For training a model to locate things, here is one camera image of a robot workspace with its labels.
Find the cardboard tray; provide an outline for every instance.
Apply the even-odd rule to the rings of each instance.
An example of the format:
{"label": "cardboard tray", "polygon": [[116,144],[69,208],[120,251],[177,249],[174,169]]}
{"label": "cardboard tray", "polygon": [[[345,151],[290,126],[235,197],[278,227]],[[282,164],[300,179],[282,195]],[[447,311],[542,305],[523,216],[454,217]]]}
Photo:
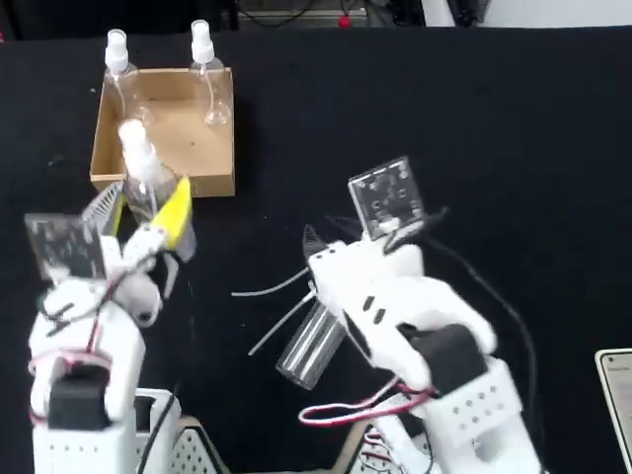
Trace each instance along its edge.
{"label": "cardboard tray", "polygon": [[[230,91],[232,72],[213,72]],[[191,178],[195,198],[235,195],[234,120],[226,126],[209,127],[200,119],[187,69],[143,69],[143,93],[153,121],[146,125],[149,138],[165,165]],[[118,137],[120,118],[110,96],[102,89],[97,130],[90,164],[90,181],[103,190],[124,179],[125,168]]]}

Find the white robotic arm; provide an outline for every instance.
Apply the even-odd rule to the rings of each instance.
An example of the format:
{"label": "white robotic arm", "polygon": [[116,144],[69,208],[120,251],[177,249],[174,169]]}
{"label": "white robotic arm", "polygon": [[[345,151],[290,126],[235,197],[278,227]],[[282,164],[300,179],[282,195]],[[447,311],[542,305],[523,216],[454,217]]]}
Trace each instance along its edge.
{"label": "white robotic arm", "polygon": [[[55,283],[39,299],[29,338],[37,474],[85,472],[88,465],[95,473],[135,471],[134,399],[145,355],[140,328],[153,324],[171,292],[178,264],[169,252],[190,213],[184,178],[122,251],[116,237],[99,235],[92,221],[27,217],[40,267]],[[157,282],[148,273],[163,258],[165,279]],[[180,408],[170,407],[164,426],[175,428]],[[173,434],[161,430],[148,461],[152,474],[167,472],[170,442]]]}
{"label": "white robotic arm", "polygon": [[[372,366],[433,392],[411,414],[423,419],[440,472],[543,472],[509,369],[491,356],[492,326],[447,283],[424,275],[419,247],[392,245],[398,232],[425,225],[407,160],[352,179],[350,188],[364,233],[309,256],[320,302]],[[402,452],[411,443],[391,441],[408,474],[427,472],[428,463]]]}

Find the black tablecloth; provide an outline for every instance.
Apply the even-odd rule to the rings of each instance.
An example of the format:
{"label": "black tablecloth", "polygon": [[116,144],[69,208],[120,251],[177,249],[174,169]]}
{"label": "black tablecloth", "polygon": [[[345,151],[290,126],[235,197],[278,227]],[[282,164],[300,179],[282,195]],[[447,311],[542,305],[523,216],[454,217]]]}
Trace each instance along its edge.
{"label": "black tablecloth", "polygon": [[[189,38],[134,38],[142,67],[186,66]],[[238,195],[195,203],[191,266],[199,314],[195,366],[181,395],[229,467],[329,466],[346,432],[300,427],[310,403],[354,400],[380,377],[344,346],[306,393],[274,363],[299,323],[246,352],[306,291],[273,284],[304,265],[305,223],[353,215],[347,179],[411,157],[429,210],[449,206],[437,236],[522,312],[539,355],[545,455],[555,473],[623,472],[597,380],[598,349],[632,345],[632,30],[369,31],[230,34]],[[74,212],[89,180],[102,40],[0,45],[0,454],[31,466],[27,337],[43,289],[23,228],[30,211]],[[522,394],[516,329],[459,266],[427,251],[495,325]],[[185,285],[147,332],[143,384],[183,372],[193,310]]]}

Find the transparent bottle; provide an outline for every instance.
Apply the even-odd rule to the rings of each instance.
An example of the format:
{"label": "transparent bottle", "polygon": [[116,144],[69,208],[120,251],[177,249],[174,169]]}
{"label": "transparent bottle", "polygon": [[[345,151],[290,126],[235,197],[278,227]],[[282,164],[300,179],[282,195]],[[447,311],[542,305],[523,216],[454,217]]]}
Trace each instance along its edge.
{"label": "transparent bottle", "polygon": [[122,30],[108,32],[106,47],[106,77],[104,87],[117,109],[121,120],[139,119],[143,123],[151,121],[140,86],[140,72],[129,62],[127,36]]}
{"label": "transparent bottle", "polygon": [[[178,185],[178,177],[163,165],[140,120],[126,120],[118,128],[127,176],[123,193],[136,222],[151,221]],[[188,262],[196,252],[197,240],[189,217],[176,251]]]}
{"label": "transparent bottle", "polygon": [[230,97],[221,83],[220,75],[212,72],[223,69],[224,65],[215,56],[208,23],[196,20],[191,24],[191,31],[194,62],[189,73],[196,92],[197,109],[206,124],[226,125],[231,116]]}

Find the black cable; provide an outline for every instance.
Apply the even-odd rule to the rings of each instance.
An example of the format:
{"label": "black cable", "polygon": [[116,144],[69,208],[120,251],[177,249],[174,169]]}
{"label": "black cable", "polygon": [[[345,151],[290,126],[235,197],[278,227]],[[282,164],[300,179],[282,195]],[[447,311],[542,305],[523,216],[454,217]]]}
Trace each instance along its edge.
{"label": "black cable", "polygon": [[[156,252],[154,254],[148,254],[145,257],[143,257],[142,259],[140,259],[138,261],[138,263],[129,270],[126,270],[125,272],[123,272],[122,274],[120,274],[118,276],[118,279],[111,284],[111,286],[106,290],[104,296],[101,298],[101,300],[99,300],[99,302],[91,309],[89,309],[88,311],[86,311],[84,314],[80,314],[78,316],[74,316],[70,319],[67,320],[60,320],[61,316],[63,316],[63,314],[68,311],[70,308],[73,307],[72,304],[67,304],[66,306],[64,306],[63,308],[61,308],[60,311],[57,311],[56,313],[53,313],[52,315],[48,314],[48,319],[51,321],[54,321],[55,327],[52,328],[48,334],[46,334],[47,337],[52,337],[56,334],[59,334],[61,331],[63,331],[64,329],[66,329],[68,326],[77,323],[79,321],[82,321],[84,319],[88,319],[88,318],[92,318],[96,315],[96,317],[99,316],[99,312],[101,311],[101,309],[103,308],[103,306],[108,302],[111,301],[112,298],[114,297],[114,295],[117,292],[117,289],[119,289],[119,286],[130,276],[134,275],[138,269],[140,269],[140,267],[142,267],[148,260],[151,260],[152,258],[157,258],[162,254],[165,253],[169,253],[168,251],[160,251],[160,252]],[[45,299],[45,295],[43,296],[43,298],[40,296],[39,298],[36,299],[36,304],[38,305],[38,310],[41,311],[41,309],[43,308],[43,300]]]}
{"label": "black cable", "polygon": [[158,421],[156,422],[156,426],[149,435],[149,439],[147,440],[147,443],[142,450],[142,455],[140,456],[140,462],[138,463],[138,470],[136,471],[136,474],[143,474],[145,472],[145,467],[147,466],[147,461],[149,460],[149,454],[151,454],[151,448],[153,447],[154,442],[156,442],[156,437],[158,437],[158,433],[160,433],[160,429],[164,425],[165,420],[167,419],[167,415],[169,415],[169,411],[171,410],[171,407],[173,407],[174,403],[176,402],[176,395],[178,394],[179,390],[180,380],[178,380],[174,385],[174,389],[169,396],[167,405],[165,405],[164,410],[162,411],[160,417],[158,418]]}
{"label": "black cable", "polygon": [[289,23],[292,23],[295,20],[298,20],[300,17],[305,15],[307,12],[309,12],[312,9],[312,7],[314,6],[314,3],[316,3],[316,0],[308,0],[308,2],[305,5],[305,7],[303,7],[303,9],[301,11],[299,11],[298,13],[292,15],[291,17],[286,18],[284,20],[281,20],[278,23],[266,23],[266,22],[262,22],[257,17],[255,17],[251,13],[248,13],[246,10],[241,8],[241,5],[239,5],[239,2],[237,0],[235,0],[235,5],[237,6],[237,10],[239,10],[242,13],[242,15],[244,15],[244,17],[248,18],[251,22],[253,22],[255,25],[260,26],[261,28],[280,28],[280,27],[284,27],[285,25],[287,25]]}
{"label": "black cable", "polygon": [[465,258],[461,257],[456,251],[450,249],[444,244],[438,242],[437,240],[429,237],[428,235],[424,235],[424,241],[428,243],[431,247],[449,258],[458,262],[462,267],[465,268],[467,273],[487,291],[503,308],[507,313],[513,318],[515,321],[520,335],[522,337],[522,341],[527,351],[527,365],[528,365],[528,387],[527,387],[527,426],[529,428],[529,432],[531,435],[535,433],[535,399],[537,394],[537,355],[535,351],[535,343],[533,342],[533,338],[529,333],[524,320],[520,316],[520,314],[502,297],[500,294],[472,267],[472,265],[465,260]]}
{"label": "black cable", "polygon": [[342,10],[343,15],[348,17],[349,14],[352,12],[352,9],[356,5],[356,3],[357,3],[357,0],[352,0],[351,3],[349,4],[349,8],[347,8],[345,6],[345,0],[340,0],[340,9]]}
{"label": "black cable", "polygon": [[[183,277],[185,278],[187,286],[189,287],[189,295],[191,296],[191,301],[195,307],[194,311],[190,312],[191,316],[189,318],[189,337],[191,339],[190,340],[191,345],[187,347],[187,354],[191,357],[191,359],[188,361],[183,360],[184,364],[193,364],[193,360],[195,359],[195,355],[196,355],[196,345],[197,345],[196,313],[197,313],[198,306],[196,305],[196,295],[194,293],[190,275],[188,271],[186,270],[187,264],[182,260],[180,255],[178,255],[176,252],[173,252],[173,251],[164,251],[163,253],[171,255],[178,263],[180,271]],[[151,434],[149,435],[149,439],[147,440],[147,443],[145,444],[145,447],[142,452],[142,456],[140,457],[140,462],[138,463],[138,470],[136,471],[136,474],[144,473],[145,467],[147,465],[147,460],[149,459],[149,454],[151,454],[151,448],[153,447],[153,444],[156,441],[156,436],[160,432],[160,428],[165,423],[165,419],[167,418],[167,415],[169,414],[171,407],[176,401],[176,396],[178,395],[178,392],[180,391],[181,385],[182,385],[182,379],[179,379],[174,385],[174,389],[171,392],[169,401],[167,402],[167,405],[165,405],[165,408],[162,411],[162,413],[160,414],[160,418],[158,418],[158,421],[156,422],[156,426],[154,427]]]}
{"label": "black cable", "polygon": [[433,446],[431,445],[431,439],[428,436],[428,432],[426,432],[426,444],[428,445],[428,453],[431,456],[431,463],[428,466],[428,469],[426,469],[425,474],[431,474],[433,467],[435,467],[435,453],[433,452]]}

